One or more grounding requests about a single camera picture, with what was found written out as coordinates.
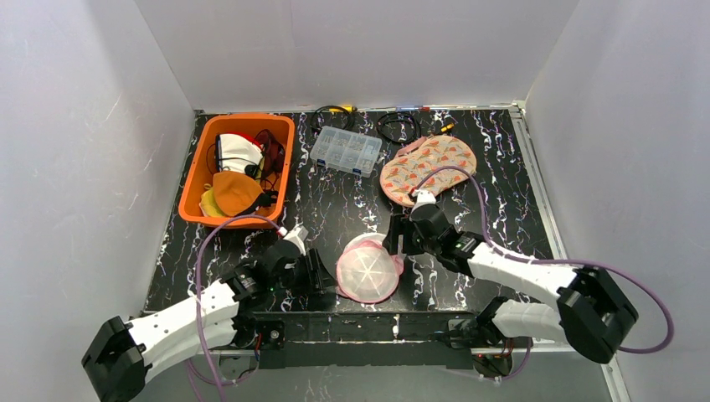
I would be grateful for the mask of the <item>white mesh laundry bag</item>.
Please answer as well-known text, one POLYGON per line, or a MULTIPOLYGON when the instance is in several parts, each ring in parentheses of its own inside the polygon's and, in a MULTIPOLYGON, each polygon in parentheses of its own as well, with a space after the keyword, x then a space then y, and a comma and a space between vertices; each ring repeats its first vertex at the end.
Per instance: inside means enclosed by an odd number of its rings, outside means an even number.
POLYGON ((355 302, 377 304, 391 297, 404 273, 403 256, 390 255, 385 234, 367 233, 352 239, 337 260, 336 292, 355 302))

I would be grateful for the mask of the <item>floral pink fabric pouch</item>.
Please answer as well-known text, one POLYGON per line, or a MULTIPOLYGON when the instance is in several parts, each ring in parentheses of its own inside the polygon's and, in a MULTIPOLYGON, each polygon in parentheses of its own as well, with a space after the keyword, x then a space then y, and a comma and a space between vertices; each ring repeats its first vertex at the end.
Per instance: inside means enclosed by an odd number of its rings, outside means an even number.
POLYGON ((416 186, 437 196, 467 180, 459 168, 476 173, 476 156, 466 143, 447 135, 422 137, 397 151, 383 166, 379 183, 390 201, 411 208, 416 186))

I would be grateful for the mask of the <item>orange bra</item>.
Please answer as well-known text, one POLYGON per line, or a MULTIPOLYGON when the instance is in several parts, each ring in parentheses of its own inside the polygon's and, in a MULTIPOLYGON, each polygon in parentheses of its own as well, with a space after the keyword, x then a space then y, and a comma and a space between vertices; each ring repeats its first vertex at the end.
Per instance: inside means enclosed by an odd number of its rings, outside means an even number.
POLYGON ((230 171, 216 173, 212 189, 217 205, 228 217, 270 208, 278 197, 276 191, 264 190, 260 183, 246 174, 230 171))

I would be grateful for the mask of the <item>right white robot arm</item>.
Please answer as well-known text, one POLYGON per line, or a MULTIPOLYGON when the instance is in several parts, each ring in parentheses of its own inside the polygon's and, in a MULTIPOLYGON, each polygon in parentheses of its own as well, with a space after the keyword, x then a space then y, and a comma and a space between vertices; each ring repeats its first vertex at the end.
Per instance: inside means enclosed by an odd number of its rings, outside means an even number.
POLYGON ((519 291, 532 303, 493 298, 473 323, 448 332, 475 343, 541 338, 566 343, 583 357, 608 363, 639 314, 610 273, 599 266, 558 261, 543 264, 505 254, 482 234, 459 231, 435 204, 394 214, 383 247, 391 254, 429 254, 448 271, 519 291))

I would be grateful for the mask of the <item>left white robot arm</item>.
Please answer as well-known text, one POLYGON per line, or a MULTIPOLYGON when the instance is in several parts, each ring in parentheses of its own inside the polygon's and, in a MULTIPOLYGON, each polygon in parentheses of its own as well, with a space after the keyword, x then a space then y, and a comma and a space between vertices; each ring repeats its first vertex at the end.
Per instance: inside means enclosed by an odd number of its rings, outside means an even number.
POLYGON ((130 401, 159 373, 210 349, 278 349, 281 321, 253 311, 276 291, 322 295, 337 284, 315 249, 279 240, 201 291, 165 310, 104 322, 81 359, 101 401, 130 401))

